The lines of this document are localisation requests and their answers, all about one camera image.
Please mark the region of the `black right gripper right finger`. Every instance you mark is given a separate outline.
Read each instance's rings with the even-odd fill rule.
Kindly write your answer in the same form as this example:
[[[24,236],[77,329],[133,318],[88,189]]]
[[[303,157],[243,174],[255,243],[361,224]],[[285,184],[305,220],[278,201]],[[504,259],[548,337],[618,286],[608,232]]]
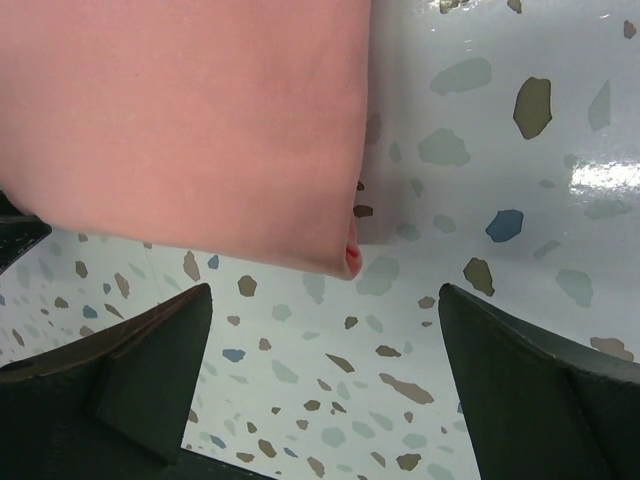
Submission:
[[[438,314],[482,478],[638,478],[638,364],[453,284]]]

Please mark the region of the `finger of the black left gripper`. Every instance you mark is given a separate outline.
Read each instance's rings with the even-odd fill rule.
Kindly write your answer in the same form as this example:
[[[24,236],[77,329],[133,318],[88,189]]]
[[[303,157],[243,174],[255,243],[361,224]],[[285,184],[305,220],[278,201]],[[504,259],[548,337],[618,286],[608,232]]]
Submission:
[[[21,213],[1,192],[0,273],[51,234],[51,226],[34,215]]]

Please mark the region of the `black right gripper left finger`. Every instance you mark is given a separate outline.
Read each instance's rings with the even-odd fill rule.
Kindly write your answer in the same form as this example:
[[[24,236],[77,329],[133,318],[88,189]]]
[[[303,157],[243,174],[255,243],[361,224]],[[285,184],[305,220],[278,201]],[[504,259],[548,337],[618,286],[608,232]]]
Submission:
[[[5,479],[249,479],[182,440],[212,320],[199,284],[1,370]]]

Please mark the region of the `salmon pink t shirt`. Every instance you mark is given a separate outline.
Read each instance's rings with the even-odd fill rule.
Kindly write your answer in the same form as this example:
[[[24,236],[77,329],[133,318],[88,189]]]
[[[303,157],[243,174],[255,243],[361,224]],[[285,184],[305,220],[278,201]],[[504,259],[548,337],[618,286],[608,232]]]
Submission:
[[[48,224],[362,265],[367,1],[5,1],[1,188]]]

